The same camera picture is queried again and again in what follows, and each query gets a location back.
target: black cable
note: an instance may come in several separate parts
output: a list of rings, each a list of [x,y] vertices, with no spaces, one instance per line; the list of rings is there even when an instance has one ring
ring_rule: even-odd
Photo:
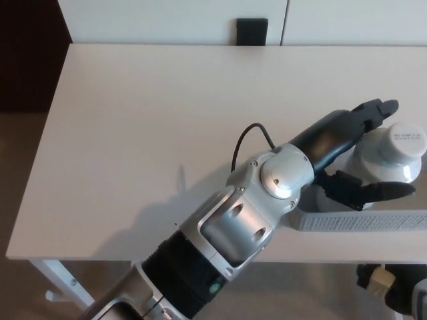
[[[264,137],[266,138],[268,144],[270,145],[270,147],[272,149],[276,148],[276,146],[274,145],[274,143],[272,141],[272,138],[270,138],[270,136],[268,135],[266,128],[261,123],[252,123],[249,127],[247,127],[245,129],[245,131],[242,132],[242,134],[240,135],[240,138],[238,140],[238,143],[236,145],[236,148],[234,149],[233,160],[232,160],[232,172],[236,168],[236,161],[238,159],[238,153],[239,153],[240,145],[242,144],[242,141],[243,141],[246,133],[248,133],[254,127],[258,127],[261,129],[262,133],[264,134]]]

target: white cabinet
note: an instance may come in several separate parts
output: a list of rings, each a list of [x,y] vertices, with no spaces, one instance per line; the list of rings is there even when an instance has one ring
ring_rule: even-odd
[[[290,0],[284,45],[427,45],[425,0]]]
[[[279,45],[286,0],[59,0],[74,43],[234,44],[235,19],[269,20]]]

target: container lid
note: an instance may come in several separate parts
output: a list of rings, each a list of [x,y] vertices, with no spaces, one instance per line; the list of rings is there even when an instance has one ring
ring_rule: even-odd
[[[397,122],[385,130],[378,151],[387,162],[409,165],[427,150],[424,130],[413,124]]]

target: beige floor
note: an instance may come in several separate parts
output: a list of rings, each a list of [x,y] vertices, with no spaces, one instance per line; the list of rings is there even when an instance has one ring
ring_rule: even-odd
[[[4,258],[46,115],[0,114],[0,319],[75,319],[70,303],[48,303],[44,277]],[[129,263],[66,263],[96,298]],[[197,315],[214,319],[391,319],[380,301],[355,286],[353,265],[254,263]]]

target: dark wall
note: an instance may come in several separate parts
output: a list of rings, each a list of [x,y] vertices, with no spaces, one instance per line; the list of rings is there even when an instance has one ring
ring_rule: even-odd
[[[48,111],[70,43],[57,0],[0,0],[0,111]]]

